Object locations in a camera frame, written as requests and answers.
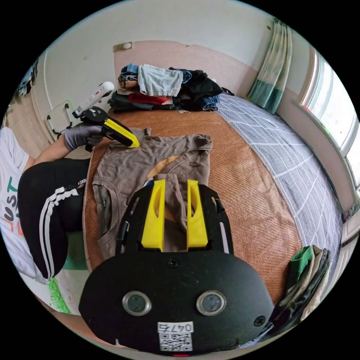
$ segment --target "knee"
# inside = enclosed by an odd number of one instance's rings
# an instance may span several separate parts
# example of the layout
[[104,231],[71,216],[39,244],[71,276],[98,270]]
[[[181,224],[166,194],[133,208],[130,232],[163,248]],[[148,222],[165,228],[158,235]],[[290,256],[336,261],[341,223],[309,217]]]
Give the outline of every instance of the knee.
[[43,179],[45,174],[42,171],[43,166],[40,165],[42,164],[32,166],[21,175],[18,185],[19,196],[21,196],[22,193],[31,195],[41,191],[41,188],[44,186]]

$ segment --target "t-shirt sleeve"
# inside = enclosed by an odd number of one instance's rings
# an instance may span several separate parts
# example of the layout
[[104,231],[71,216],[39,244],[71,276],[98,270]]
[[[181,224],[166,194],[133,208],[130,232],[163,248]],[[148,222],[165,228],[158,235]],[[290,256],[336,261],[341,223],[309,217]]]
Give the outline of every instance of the t-shirt sleeve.
[[0,144],[1,152],[3,154],[8,153],[15,166],[22,172],[29,159],[29,155],[21,148],[14,132],[10,128],[3,127],[0,129]]

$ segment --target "person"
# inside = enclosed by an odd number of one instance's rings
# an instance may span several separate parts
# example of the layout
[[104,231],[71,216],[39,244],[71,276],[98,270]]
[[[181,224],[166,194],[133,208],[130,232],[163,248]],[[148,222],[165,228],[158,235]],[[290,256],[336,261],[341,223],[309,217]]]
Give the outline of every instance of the person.
[[90,163],[65,157],[101,140],[100,126],[80,123],[34,159],[10,128],[0,129],[0,230],[20,273],[46,284],[62,269],[68,253],[66,233],[82,230]]

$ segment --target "green mat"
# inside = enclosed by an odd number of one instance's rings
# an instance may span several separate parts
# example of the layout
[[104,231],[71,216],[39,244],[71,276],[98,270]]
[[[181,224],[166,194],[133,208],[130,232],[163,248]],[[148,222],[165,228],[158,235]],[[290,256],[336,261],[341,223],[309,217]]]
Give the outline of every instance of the green mat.
[[[65,270],[87,270],[83,233],[72,232],[67,233],[67,239],[69,247],[67,251],[67,258],[63,269]],[[55,306],[57,311],[66,314],[71,314],[56,282],[56,278],[51,279],[48,282],[48,288],[50,292],[50,298],[52,304]]]
[[67,233],[69,248],[63,269],[87,270],[82,231]]
[[63,296],[61,295],[55,278],[51,279],[48,282],[48,287],[50,291],[50,299],[52,301],[52,305],[56,307],[56,310],[59,312],[64,312],[65,314],[71,314],[70,309],[68,308]]

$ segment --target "hand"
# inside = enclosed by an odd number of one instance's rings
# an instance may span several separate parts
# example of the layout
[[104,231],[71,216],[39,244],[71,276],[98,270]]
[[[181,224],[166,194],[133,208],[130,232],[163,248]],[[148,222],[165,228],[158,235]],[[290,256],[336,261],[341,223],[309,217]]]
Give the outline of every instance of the hand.
[[80,123],[64,134],[65,146],[69,151],[84,145],[96,146],[101,143],[103,135],[100,125]]

